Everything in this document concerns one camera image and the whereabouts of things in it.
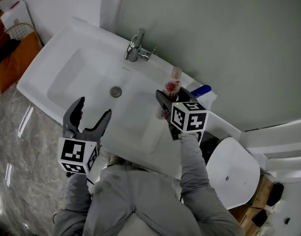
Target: sink drain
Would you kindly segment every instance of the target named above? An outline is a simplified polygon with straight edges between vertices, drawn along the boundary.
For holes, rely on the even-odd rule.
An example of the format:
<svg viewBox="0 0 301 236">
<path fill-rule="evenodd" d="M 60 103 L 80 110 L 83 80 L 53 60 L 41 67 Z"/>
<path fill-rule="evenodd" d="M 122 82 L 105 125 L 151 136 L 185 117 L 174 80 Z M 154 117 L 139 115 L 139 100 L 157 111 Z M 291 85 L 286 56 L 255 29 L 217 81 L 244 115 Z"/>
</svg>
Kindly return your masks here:
<svg viewBox="0 0 301 236">
<path fill-rule="evenodd" d="M 119 87 L 112 87 L 112 88 L 110 89 L 110 94 L 111 94 L 112 97 L 118 98 L 118 97 L 120 97 L 121 94 L 122 94 L 122 89 L 119 88 Z"/>
</svg>

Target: person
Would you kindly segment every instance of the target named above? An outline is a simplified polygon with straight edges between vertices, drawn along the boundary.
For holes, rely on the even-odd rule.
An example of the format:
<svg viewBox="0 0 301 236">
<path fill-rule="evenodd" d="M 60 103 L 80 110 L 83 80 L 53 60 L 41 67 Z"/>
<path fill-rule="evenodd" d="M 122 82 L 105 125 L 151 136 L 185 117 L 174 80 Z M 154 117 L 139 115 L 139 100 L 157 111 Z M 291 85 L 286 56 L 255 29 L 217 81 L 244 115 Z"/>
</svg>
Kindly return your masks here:
<svg viewBox="0 0 301 236">
<path fill-rule="evenodd" d="M 103 169 L 90 195 L 85 175 L 66 184 L 55 236 L 242 236 L 211 187 L 197 134 L 179 134 L 181 203 L 162 177 L 129 166 Z"/>
</svg>

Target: chrome faucet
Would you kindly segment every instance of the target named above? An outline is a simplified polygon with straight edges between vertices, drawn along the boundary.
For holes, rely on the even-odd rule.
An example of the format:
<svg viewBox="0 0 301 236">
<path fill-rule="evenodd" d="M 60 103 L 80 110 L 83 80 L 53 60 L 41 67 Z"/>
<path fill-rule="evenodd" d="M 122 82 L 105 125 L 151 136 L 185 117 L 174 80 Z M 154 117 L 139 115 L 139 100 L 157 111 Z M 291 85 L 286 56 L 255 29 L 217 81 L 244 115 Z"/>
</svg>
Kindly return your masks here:
<svg viewBox="0 0 301 236">
<path fill-rule="evenodd" d="M 145 58 L 149 60 L 156 47 L 152 50 L 152 52 L 146 51 L 142 49 L 141 41 L 145 34 L 144 28 L 139 28 L 136 34 L 132 37 L 129 46 L 127 47 L 124 59 L 129 60 L 131 62 L 137 61 L 138 58 Z"/>
</svg>

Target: bottle cap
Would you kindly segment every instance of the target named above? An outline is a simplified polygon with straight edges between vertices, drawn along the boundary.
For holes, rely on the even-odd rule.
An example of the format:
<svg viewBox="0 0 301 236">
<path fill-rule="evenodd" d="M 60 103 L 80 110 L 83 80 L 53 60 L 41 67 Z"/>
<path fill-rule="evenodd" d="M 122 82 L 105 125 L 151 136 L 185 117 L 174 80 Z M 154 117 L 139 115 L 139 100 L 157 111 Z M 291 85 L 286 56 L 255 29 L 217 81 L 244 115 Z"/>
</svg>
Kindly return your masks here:
<svg viewBox="0 0 301 236">
<path fill-rule="evenodd" d="M 180 67 L 175 66 L 171 72 L 171 78 L 174 80 L 179 80 L 181 77 L 182 69 Z"/>
</svg>

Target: black and white marker cube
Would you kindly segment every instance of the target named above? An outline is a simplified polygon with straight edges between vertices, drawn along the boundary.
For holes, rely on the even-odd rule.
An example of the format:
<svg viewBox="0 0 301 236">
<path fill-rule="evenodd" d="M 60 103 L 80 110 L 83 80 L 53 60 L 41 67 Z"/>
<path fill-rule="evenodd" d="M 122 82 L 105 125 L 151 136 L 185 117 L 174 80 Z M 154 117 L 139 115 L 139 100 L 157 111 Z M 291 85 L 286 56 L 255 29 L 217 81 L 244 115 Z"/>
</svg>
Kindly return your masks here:
<svg viewBox="0 0 301 236">
<path fill-rule="evenodd" d="M 199 102 L 175 102 L 172 104 L 170 122 L 182 133 L 205 130 L 209 111 Z"/>
<path fill-rule="evenodd" d="M 96 142 L 59 138 L 58 162 L 67 172 L 89 174 L 98 155 Z"/>
</svg>

